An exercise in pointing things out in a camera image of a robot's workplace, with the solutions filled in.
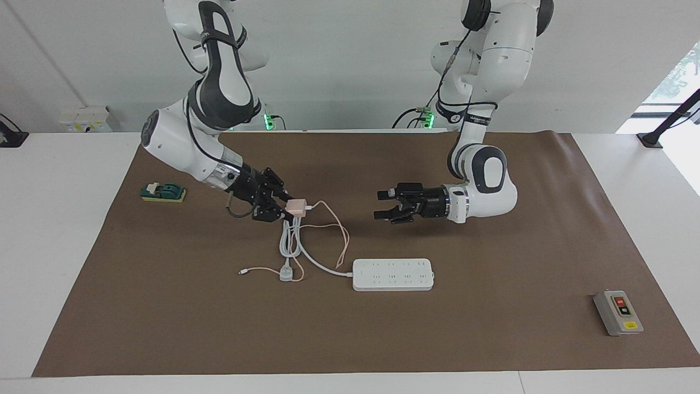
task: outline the wall outlet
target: wall outlet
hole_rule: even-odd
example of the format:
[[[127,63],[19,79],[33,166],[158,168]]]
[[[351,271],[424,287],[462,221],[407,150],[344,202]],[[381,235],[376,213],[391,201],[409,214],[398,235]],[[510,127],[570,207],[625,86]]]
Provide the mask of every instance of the wall outlet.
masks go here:
[[[116,119],[107,107],[91,106],[61,111],[61,128],[69,133],[112,133]]]

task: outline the extension cord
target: extension cord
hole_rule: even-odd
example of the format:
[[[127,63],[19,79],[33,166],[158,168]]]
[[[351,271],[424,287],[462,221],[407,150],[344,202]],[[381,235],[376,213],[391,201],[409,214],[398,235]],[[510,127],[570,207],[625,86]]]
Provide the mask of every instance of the extension cord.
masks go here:
[[[358,292],[427,292],[435,277],[428,259],[357,259],[352,272]]]

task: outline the white plug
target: white plug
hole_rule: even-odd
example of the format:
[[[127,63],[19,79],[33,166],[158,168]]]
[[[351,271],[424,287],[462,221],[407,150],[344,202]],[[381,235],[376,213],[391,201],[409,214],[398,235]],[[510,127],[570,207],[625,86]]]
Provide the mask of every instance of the white plug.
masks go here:
[[[294,217],[306,217],[306,211],[308,211],[306,200],[303,198],[299,200],[289,200],[284,210],[291,213]]]
[[[279,270],[279,280],[281,280],[282,282],[291,282],[293,278],[294,278],[294,271],[292,270],[292,267],[289,265],[289,260],[287,260],[287,262],[284,263],[282,268]]]

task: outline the brown mat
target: brown mat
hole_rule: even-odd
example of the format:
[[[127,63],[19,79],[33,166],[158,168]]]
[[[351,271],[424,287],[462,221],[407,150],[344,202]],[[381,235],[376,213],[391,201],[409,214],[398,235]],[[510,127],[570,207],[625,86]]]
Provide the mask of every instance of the brown mat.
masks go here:
[[[519,187],[506,216],[465,225],[372,220],[373,210],[392,206],[376,201],[377,190],[454,181],[445,157],[455,136],[221,138],[247,163],[273,167],[293,195],[328,201],[352,236],[348,265],[429,258],[435,287],[420,293],[357,293],[350,279],[308,262],[302,283],[259,271],[238,276],[244,267],[282,265],[281,224],[228,217],[225,193],[140,149],[34,376],[700,365],[570,135],[488,135]],[[185,203],[141,201],[140,188],[154,181],[186,186]],[[307,223],[330,220],[319,210]],[[329,265],[342,247],[337,229],[310,229],[304,243]],[[591,298],[606,288],[627,291],[646,332],[606,335]]]

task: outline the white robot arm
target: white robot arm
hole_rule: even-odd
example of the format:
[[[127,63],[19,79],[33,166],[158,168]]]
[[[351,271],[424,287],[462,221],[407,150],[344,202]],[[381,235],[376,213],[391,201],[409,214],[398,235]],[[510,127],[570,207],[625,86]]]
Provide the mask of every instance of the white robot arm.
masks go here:
[[[435,126],[460,132],[447,167],[463,183],[432,189],[400,183],[380,191],[379,200],[396,199],[400,205],[375,212],[375,219],[401,224],[420,215],[464,223],[468,217],[503,215],[515,207],[517,188],[505,154],[484,145],[484,135],[498,103],[525,82],[535,38],[547,29],[553,11],[553,0],[464,1],[464,40],[439,43],[431,55],[433,68],[442,75],[435,92]]]
[[[244,66],[242,46],[247,32],[242,25],[232,23],[232,2],[164,0],[173,30],[201,43],[192,54],[195,64],[206,64],[203,77],[187,97],[150,115],[141,132],[141,144],[171,167],[250,203],[253,219],[289,219],[274,200],[291,198],[281,179],[269,168],[254,170],[218,141],[223,131],[250,122],[260,113],[262,105],[244,71],[267,62],[264,53],[252,48],[246,53]]]

